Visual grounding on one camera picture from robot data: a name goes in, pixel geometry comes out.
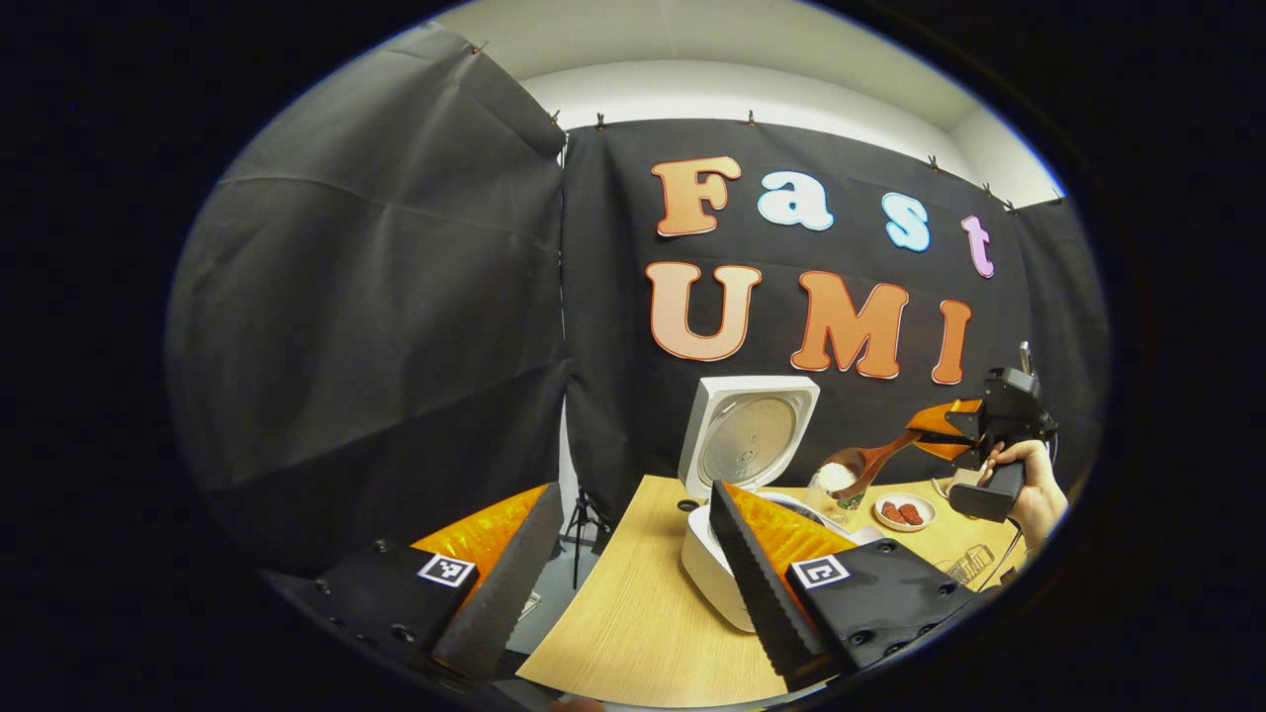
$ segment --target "black curtain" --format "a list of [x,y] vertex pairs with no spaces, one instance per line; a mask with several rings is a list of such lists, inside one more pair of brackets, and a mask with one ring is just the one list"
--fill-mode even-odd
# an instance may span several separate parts
[[565,136],[428,24],[215,184],[166,359],[189,465],[256,564],[313,575],[557,478]]
[[1112,334],[1103,275],[1071,199],[1015,212],[1033,309],[1033,360],[1060,424],[1055,476],[1065,490],[1089,474],[1103,438]]
[[[665,194],[652,167],[666,161],[728,156],[742,175],[725,180],[724,209],[704,204],[715,229],[663,238]],[[762,218],[762,177],[796,171],[817,179],[834,223],[814,231]],[[927,212],[929,243],[898,247],[886,232],[881,200],[898,193]],[[1033,299],[1020,243],[1024,222],[962,179],[893,151],[825,133],[723,120],[649,120],[570,133],[563,185],[563,309],[576,371],[567,389],[567,424],[581,484],[618,517],[643,473],[676,476],[682,438],[701,376],[808,375],[822,389],[805,438],[781,485],[804,485],[817,466],[846,446],[874,447],[899,436],[923,408],[979,398],[994,366],[1019,366],[1019,345],[1033,337]],[[975,267],[962,220],[989,233],[993,276]],[[753,288],[742,347],[701,362],[661,348],[649,328],[652,289],[644,274],[657,261],[690,262],[703,276],[691,286],[689,326],[713,334],[720,323],[720,265],[762,272]],[[804,340],[808,295],[799,279],[820,270],[842,276],[861,309],[880,283],[909,293],[900,321],[893,379],[795,369]],[[962,380],[934,383],[943,338],[943,300],[970,305]],[[914,447],[894,457],[880,481],[944,475],[950,465]]]

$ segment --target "screw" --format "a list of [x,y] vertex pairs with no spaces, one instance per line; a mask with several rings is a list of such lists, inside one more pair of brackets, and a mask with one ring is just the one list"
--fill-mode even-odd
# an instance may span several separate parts
[[418,640],[418,636],[413,635],[413,631],[400,623],[391,626],[391,635],[396,636],[396,640],[403,642],[414,642]]

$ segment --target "orange letter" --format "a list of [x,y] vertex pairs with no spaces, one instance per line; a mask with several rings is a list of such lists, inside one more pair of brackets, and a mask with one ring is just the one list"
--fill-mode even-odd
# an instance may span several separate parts
[[738,162],[728,156],[657,163],[651,172],[663,182],[665,217],[658,228],[663,237],[701,234],[717,228],[717,218],[704,213],[703,201],[710,203],[714,210],[724,208],[725,181],[710,175],[699,182],[699,174],[720,174],[729,180],[742,175]]
[[895,379],[896,341],[901,333],[901,310],[910,295],[894,284],[877,284],[862,305],[853,309],[848,289],[839,275],[805,272],[800,286],[809,293],[809,319],[804,326],[804,346],[791,355],[791,365],[804,371],[823,371],[830,365],[827,337],[836,352],[836,365],[847,371],[866,345],[866,356],[857,372],[872,379]]
[[747,307],[752,286],[760,284],[761,271],[752,267],[724,265],[713,276],[724,285],[720,328],[709,337],[690,331],[690,285],[699,280],[699,267],[686,262],[655,262],[646,276],[655,285],[651,290],[651,334],[668,353],[693,361],[720,361],[732,356],[747,338]]
[[946,331],[941,341],[941,361],[932,369],[932,380],[942,385],[953,385],[962,380],[962,345],[967,337],[971,307],[946,299],[941,303],[941,313],[946,318]]

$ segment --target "table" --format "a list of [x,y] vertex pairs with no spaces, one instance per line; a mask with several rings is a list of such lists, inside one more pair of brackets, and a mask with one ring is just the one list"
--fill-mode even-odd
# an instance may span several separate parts
[[[803,498],[804,488],[762,488]],[[918,532],[879,524],[875,498],[893,492],[932,503],[937,521]],[[675,478],[646,475],[606,550],[553,628],[519,668],[534,683],[604,702],[643,707],[711,707],[786,694],[753,633],[730,626],[699,593],[681,565],[690,499]],[[957,559],[985,544],[996,559],[1015,527],[971,519],[950,508],[932,484],[871,485],[846,526],[857,531],[880,526],[889,536],[928,561]],[[999,571],[1019,568],[1017,545]],[[986,573],[970,588],[979,588]],[[994,576],[990,583],[996,583]]]

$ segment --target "hand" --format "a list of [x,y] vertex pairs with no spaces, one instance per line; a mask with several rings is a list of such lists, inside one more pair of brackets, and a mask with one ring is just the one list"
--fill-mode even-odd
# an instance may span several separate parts
[[1055,481],[1055,470],[1051,469],[1051,456],[1046,445],[1028,440],[1006,450],[1003,447],[1001,442],[994,447],[981,481],[989,481],[998,465],[1009,465],[1017,460],[1024,461],[1024,486],[1020,488],[1020,494],[1015,499],[1009,517],[1020,526],[1020,531],[1024,533],[1024,545],[1028,549],[1037,549],[1060,523],[1063,513],[1069,511],[1069,498]]
[[601,702],[595,702],[585,697],[573,697],[567,702],[556,699],[549,703],[549,712],[606,712]]

